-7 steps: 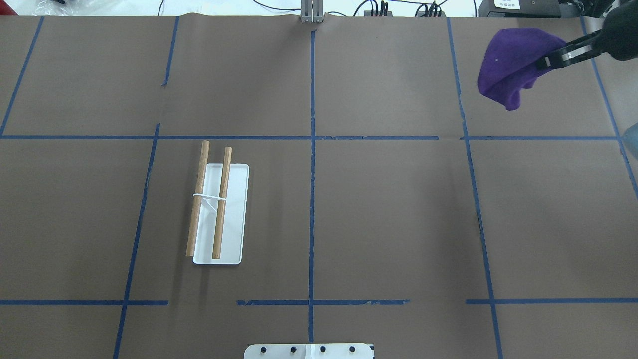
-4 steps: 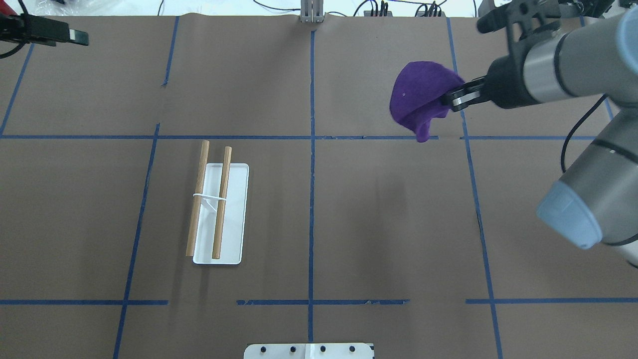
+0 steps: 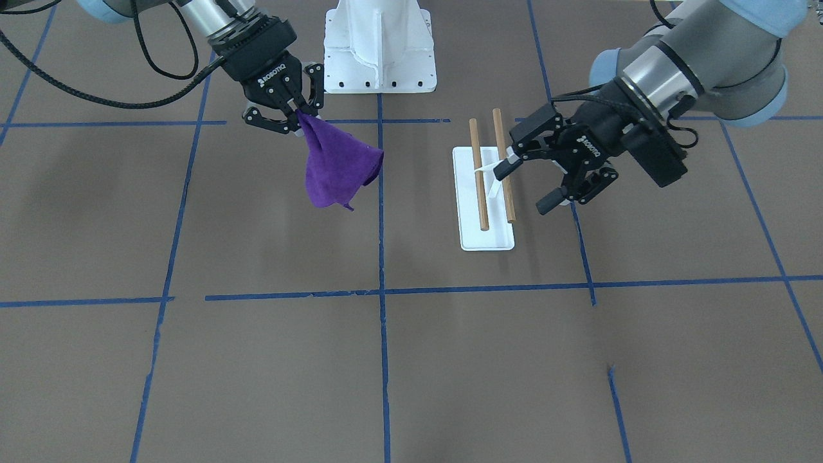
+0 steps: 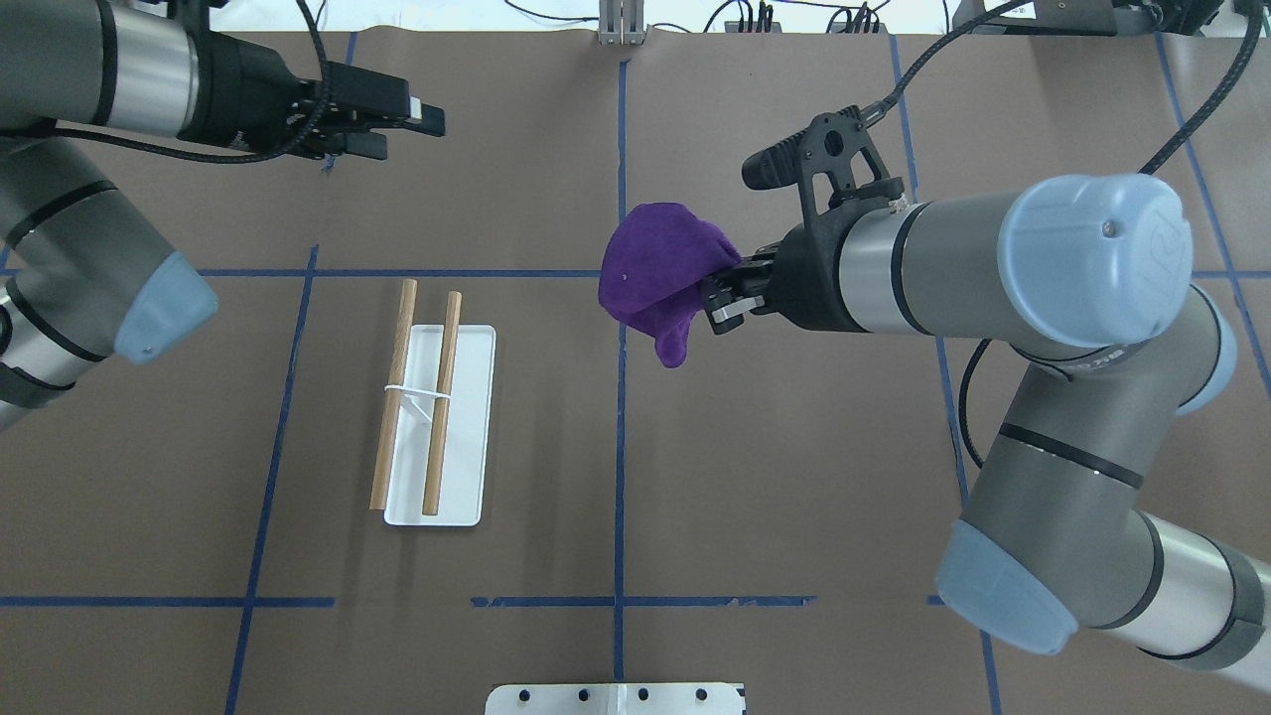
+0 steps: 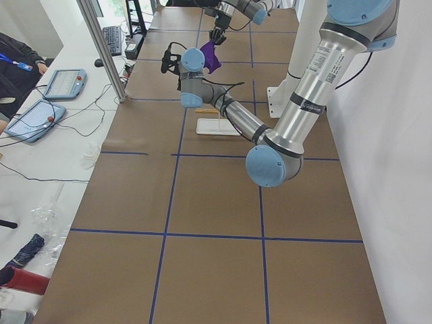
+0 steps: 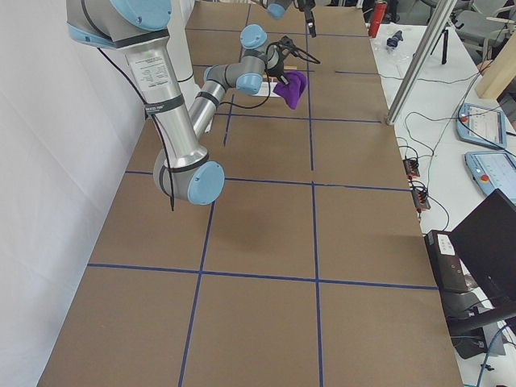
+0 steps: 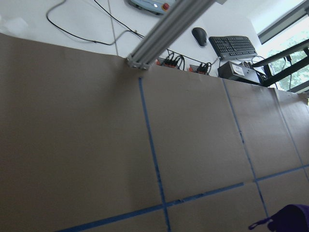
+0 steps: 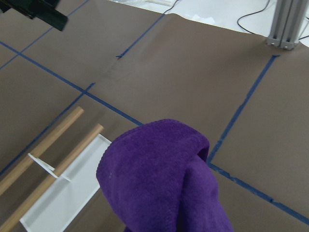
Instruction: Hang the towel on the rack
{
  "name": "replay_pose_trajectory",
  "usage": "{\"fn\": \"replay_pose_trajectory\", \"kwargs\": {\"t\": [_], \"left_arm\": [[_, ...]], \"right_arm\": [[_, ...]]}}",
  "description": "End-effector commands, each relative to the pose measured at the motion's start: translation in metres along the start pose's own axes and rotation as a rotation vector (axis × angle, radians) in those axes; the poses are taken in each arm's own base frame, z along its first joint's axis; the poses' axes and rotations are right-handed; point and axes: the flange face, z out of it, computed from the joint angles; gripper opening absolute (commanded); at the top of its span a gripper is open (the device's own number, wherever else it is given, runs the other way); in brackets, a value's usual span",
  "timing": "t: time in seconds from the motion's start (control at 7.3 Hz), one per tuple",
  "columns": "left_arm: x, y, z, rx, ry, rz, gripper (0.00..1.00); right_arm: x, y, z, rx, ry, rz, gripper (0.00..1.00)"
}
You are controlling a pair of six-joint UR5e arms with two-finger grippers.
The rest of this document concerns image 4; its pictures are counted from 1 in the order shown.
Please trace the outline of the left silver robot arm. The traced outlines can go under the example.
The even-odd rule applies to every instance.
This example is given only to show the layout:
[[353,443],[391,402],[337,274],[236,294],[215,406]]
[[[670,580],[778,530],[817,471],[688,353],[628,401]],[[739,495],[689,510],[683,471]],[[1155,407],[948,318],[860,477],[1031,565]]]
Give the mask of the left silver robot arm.
[[208,281],[80,149],[109,144],[210,166],[386,157],[386,128],[441,137],[404,77],[327,58],[319,77],[211,28],[214,1],[5,1],[3,425],[50,406],[113,356],[150,363],[219,309]]

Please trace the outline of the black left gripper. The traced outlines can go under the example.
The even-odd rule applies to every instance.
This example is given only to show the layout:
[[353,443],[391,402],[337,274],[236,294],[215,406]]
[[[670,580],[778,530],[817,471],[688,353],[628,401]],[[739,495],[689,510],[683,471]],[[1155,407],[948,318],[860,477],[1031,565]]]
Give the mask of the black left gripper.
[[322,61],[297,77],[277,51],[211,30],[187,32],[196,90],[182,140],[266,154],[297,137],[294,157],[386,160],[389,128],[445,137],[446,112],[411,95],[404,77]]

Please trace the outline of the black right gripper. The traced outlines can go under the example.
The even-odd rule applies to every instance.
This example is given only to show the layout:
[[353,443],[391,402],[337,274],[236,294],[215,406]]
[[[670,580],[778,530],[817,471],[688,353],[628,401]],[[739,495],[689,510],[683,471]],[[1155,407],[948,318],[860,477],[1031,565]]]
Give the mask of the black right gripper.
[[868,334],[846,309],[840,262],[862,215],[833,215],[798,224],[780,241],[702,281],[712,331],[732,331],[745,314],[779,314],[808,331]]

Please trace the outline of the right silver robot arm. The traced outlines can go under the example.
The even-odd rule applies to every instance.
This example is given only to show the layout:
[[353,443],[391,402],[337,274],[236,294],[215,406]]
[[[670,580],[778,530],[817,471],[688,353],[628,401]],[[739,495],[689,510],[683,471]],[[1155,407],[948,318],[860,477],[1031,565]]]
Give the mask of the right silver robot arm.
[[846,201],[703,279],[714,331],[990,339],[1030,364],[935,571],[1000,643],[1080,629],[1268,690],[1268,565],[1136,500],[1176,417],[1230,381],[1235,335],[1193,284],[1193,232],[1154,177],[1057,177],[974,198]]

